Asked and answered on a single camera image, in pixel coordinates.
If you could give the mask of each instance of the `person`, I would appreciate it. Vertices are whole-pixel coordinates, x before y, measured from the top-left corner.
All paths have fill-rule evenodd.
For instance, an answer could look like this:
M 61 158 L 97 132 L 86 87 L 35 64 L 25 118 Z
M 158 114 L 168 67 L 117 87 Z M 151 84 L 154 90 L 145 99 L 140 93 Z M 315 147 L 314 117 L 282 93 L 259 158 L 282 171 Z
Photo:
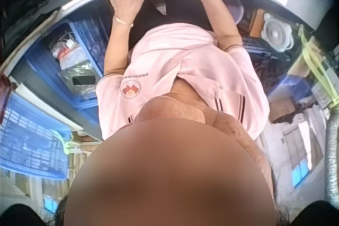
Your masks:
M 135 122 L 234 117 L 252 139 L 269 104 L 222 0 L 110 0 L 115 14 L 96 93 L 103 139 Z

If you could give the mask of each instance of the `black object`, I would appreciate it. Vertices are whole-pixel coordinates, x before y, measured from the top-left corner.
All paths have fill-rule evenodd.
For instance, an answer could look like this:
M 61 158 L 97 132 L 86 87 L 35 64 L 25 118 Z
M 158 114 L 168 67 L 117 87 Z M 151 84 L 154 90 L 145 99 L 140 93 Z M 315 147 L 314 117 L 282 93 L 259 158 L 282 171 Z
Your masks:
M 47 226 L 29 206 L 15 204 L 10 206 L 0 217 L 1 226 Z
M 95 76 L 75 76 L 72 77 L 72 81 L 74 86 L 94 85 Z
M 71 0 L 0 0 L 0 65 L 50 14 Z
M 325 201 L 308 205 L 294 219 L 291 226 L 338 226 L 339 211 Z

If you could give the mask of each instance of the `plastic container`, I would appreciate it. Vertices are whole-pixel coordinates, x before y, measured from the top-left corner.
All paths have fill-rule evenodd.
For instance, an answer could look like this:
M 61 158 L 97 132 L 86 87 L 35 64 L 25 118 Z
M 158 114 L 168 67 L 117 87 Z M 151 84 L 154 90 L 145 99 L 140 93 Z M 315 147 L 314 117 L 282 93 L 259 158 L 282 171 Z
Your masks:
M 103 75 L 104 56 L 110 38 L 113 9 L 108 0 L 96 0 L 85 8 L 78 9 L 68 19 L 80 45 L 86 49 Z
M 69 30 L 68 23 L 59 24 L 59 29 Z M 60 64 L 52 55 L 52 52 L 41 41 L 33 45 L 25 54 L 25 59 L 31 68 L 48 84 L 59 96 L 76 109 L 85 109 L 97 105 L 95 93 L 87 94 L 85 97 L 74 94 L 59 76 Z
M 67 141 L 70 128 L 13 93 L 0 125 L 1 168 L 50 179 L 66 179 L 68 157 L 63 144 L 51 132 Z
M 61 31 L 72 32 L 87 58 L 100 77 L 103 76 L 104 55 L 112 27 L 113 9 L 108 0 L 96 0 L 89 3 L 55 24 L 44 38 L 40 38 L 25 54 L 26 61 L 32 69 L 76 109 L 87 109 L 97 106 L 95 93 L 73 94 L 61 80 L 59 62 L 49 50 L 49 44 L 60 35 Z
M 222 0 L 231 13 L 235 24 L 238 24 L 244 16 L 244 7 L 240 0 Z

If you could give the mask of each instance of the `fabric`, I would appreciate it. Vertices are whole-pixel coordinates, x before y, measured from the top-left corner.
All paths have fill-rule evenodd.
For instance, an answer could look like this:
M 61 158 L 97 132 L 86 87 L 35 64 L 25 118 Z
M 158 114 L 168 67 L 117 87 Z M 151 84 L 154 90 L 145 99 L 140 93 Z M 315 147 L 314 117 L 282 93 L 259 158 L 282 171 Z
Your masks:
M 234 116 L 256 139 L 264 129 L 269 104 L 247 51 L 216 47 L 211 33 L 176 23 L 150 30 L 138 42 L 124 75 L 102 78 L 96 87 L 103 139 L 133 122 L 150 99 L 186 80 L 214 110 Z

